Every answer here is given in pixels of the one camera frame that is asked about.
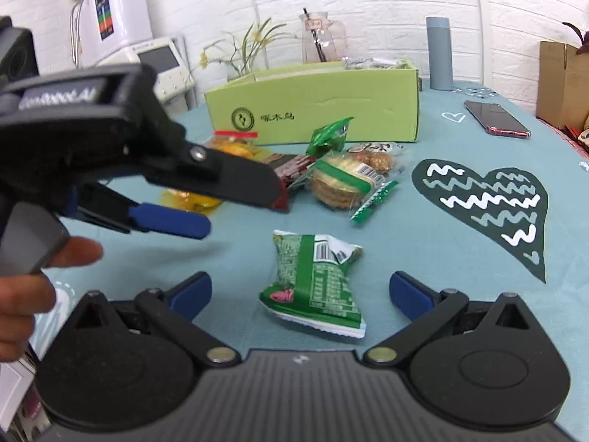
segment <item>black circular logo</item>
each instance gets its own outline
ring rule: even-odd
[[[254,115],[249,109],[237,108],[231,114],[231,123],[238,131],[249,131],[254,127]]]

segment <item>white heart outline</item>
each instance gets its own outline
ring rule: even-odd
[[[454,116],[454,117],[457,117],[458,115],[462,115],[462,117],[459,120],[455,120],[455,119],[452,119],[451,117],[447,117],[447,115]],[[464,114],[464,113],[449,113],[446,111],[445,113],[442,113],[442,117],[445,117],[446,119],[449,119],[450,121],[453,121],[455,123],[461,123],[462,121],[464,121],[466,114]]]

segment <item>gray ridged surface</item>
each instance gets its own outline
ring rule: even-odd
[[[244,364],[208,371],[173,414],[116,434],[53,426],[38,442],[564,442],[554,425],[494,434],[430,414],[392,371],[352,352],[252,351]]]

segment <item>brown cardboard box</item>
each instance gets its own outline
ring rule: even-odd
[[[589,53],[574,46],[540,42],[536,115],[552,126],[582,131],[589,117]]]

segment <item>water bottle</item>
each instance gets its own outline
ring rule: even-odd
[[[450,20],[438,16],[425,18],[428,27],[429,87],[452,91],[452,39]]]

